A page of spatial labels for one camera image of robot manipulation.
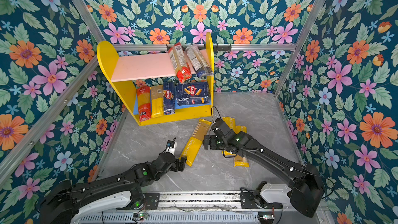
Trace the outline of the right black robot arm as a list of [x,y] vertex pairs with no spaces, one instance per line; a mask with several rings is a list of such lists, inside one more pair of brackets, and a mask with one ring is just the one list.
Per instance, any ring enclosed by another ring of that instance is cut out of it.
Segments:
[[212,135],[205,135],[205,149],[222,150],[232,155],[247,157],[283,181],[271,184],[263,181],[253,192],[253,200],[259,207],[270,204],[290,204],[302,215],[312,218],[325,193],[325,186],[318,169],[288,160],[263,146],[249,134],[235,133],[221,118],[211,126]]

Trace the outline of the clear blue white spaghetti bag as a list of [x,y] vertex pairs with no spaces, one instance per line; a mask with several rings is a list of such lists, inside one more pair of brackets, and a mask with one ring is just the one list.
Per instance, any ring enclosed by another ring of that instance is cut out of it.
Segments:
[[186,47],[186,53],[197,77],[204,78],[213,75],[210,65],[200,52],[197,45],[188,45]]

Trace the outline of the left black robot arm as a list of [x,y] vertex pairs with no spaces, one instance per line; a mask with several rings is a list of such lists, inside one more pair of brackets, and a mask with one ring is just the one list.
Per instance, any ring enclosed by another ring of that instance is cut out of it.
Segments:
[[182,172],[187,158],[162,152],[149,162],[90,183],[58,183],[40,203],[41,224],[73,224],[91,213],[111,208],[137,208],[145,199],[142,188],[158,181],[169,171]]

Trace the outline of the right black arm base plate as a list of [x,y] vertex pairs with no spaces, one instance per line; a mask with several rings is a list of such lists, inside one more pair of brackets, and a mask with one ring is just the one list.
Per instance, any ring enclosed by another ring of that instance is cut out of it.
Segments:
[[282,209],[281,203],[268,203],[259,195],[246,188],[240,189],[240,204],[242,209]]

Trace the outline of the blue Barilla spaghetti box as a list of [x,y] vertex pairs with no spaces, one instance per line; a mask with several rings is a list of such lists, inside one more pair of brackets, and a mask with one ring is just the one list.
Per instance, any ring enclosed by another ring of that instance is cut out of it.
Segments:
[[163,85],[163,110],[164,110],[164,115],[175,114],[174,82],[167,82]]

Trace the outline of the yellow spaghetti bag with barcode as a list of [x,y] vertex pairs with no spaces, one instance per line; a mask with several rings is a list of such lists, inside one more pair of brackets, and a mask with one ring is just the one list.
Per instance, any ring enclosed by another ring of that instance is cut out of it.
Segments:
[[158,118],[164,115],[163,86],[152,86],[151,90],[151,117]]

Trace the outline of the red ended spaghetti bag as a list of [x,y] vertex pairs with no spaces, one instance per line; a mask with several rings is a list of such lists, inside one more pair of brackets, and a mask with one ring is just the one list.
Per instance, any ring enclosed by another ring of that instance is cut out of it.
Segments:
[[190,68],[186,62],[183,47],[181,43],[176,43],[168,50],[168,54],[179,82],[184,84],[186,80],[192,77]]

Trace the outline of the blue Barilla rigatoni bag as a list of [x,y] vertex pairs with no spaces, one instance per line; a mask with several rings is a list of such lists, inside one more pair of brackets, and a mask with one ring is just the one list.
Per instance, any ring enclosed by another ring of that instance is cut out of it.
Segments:
[[208,82],[178,84],[175,99],[178,106],[209,104],[211,97]]

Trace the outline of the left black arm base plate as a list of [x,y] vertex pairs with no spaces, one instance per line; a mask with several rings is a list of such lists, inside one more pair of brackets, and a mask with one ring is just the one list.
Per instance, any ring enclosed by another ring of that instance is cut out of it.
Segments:
[[160,203],[160,196],[161,195],[159,193],[144,193],[143,199],[137,200],[133,203],[133,209],[137,209],[139,211],[156,210]]

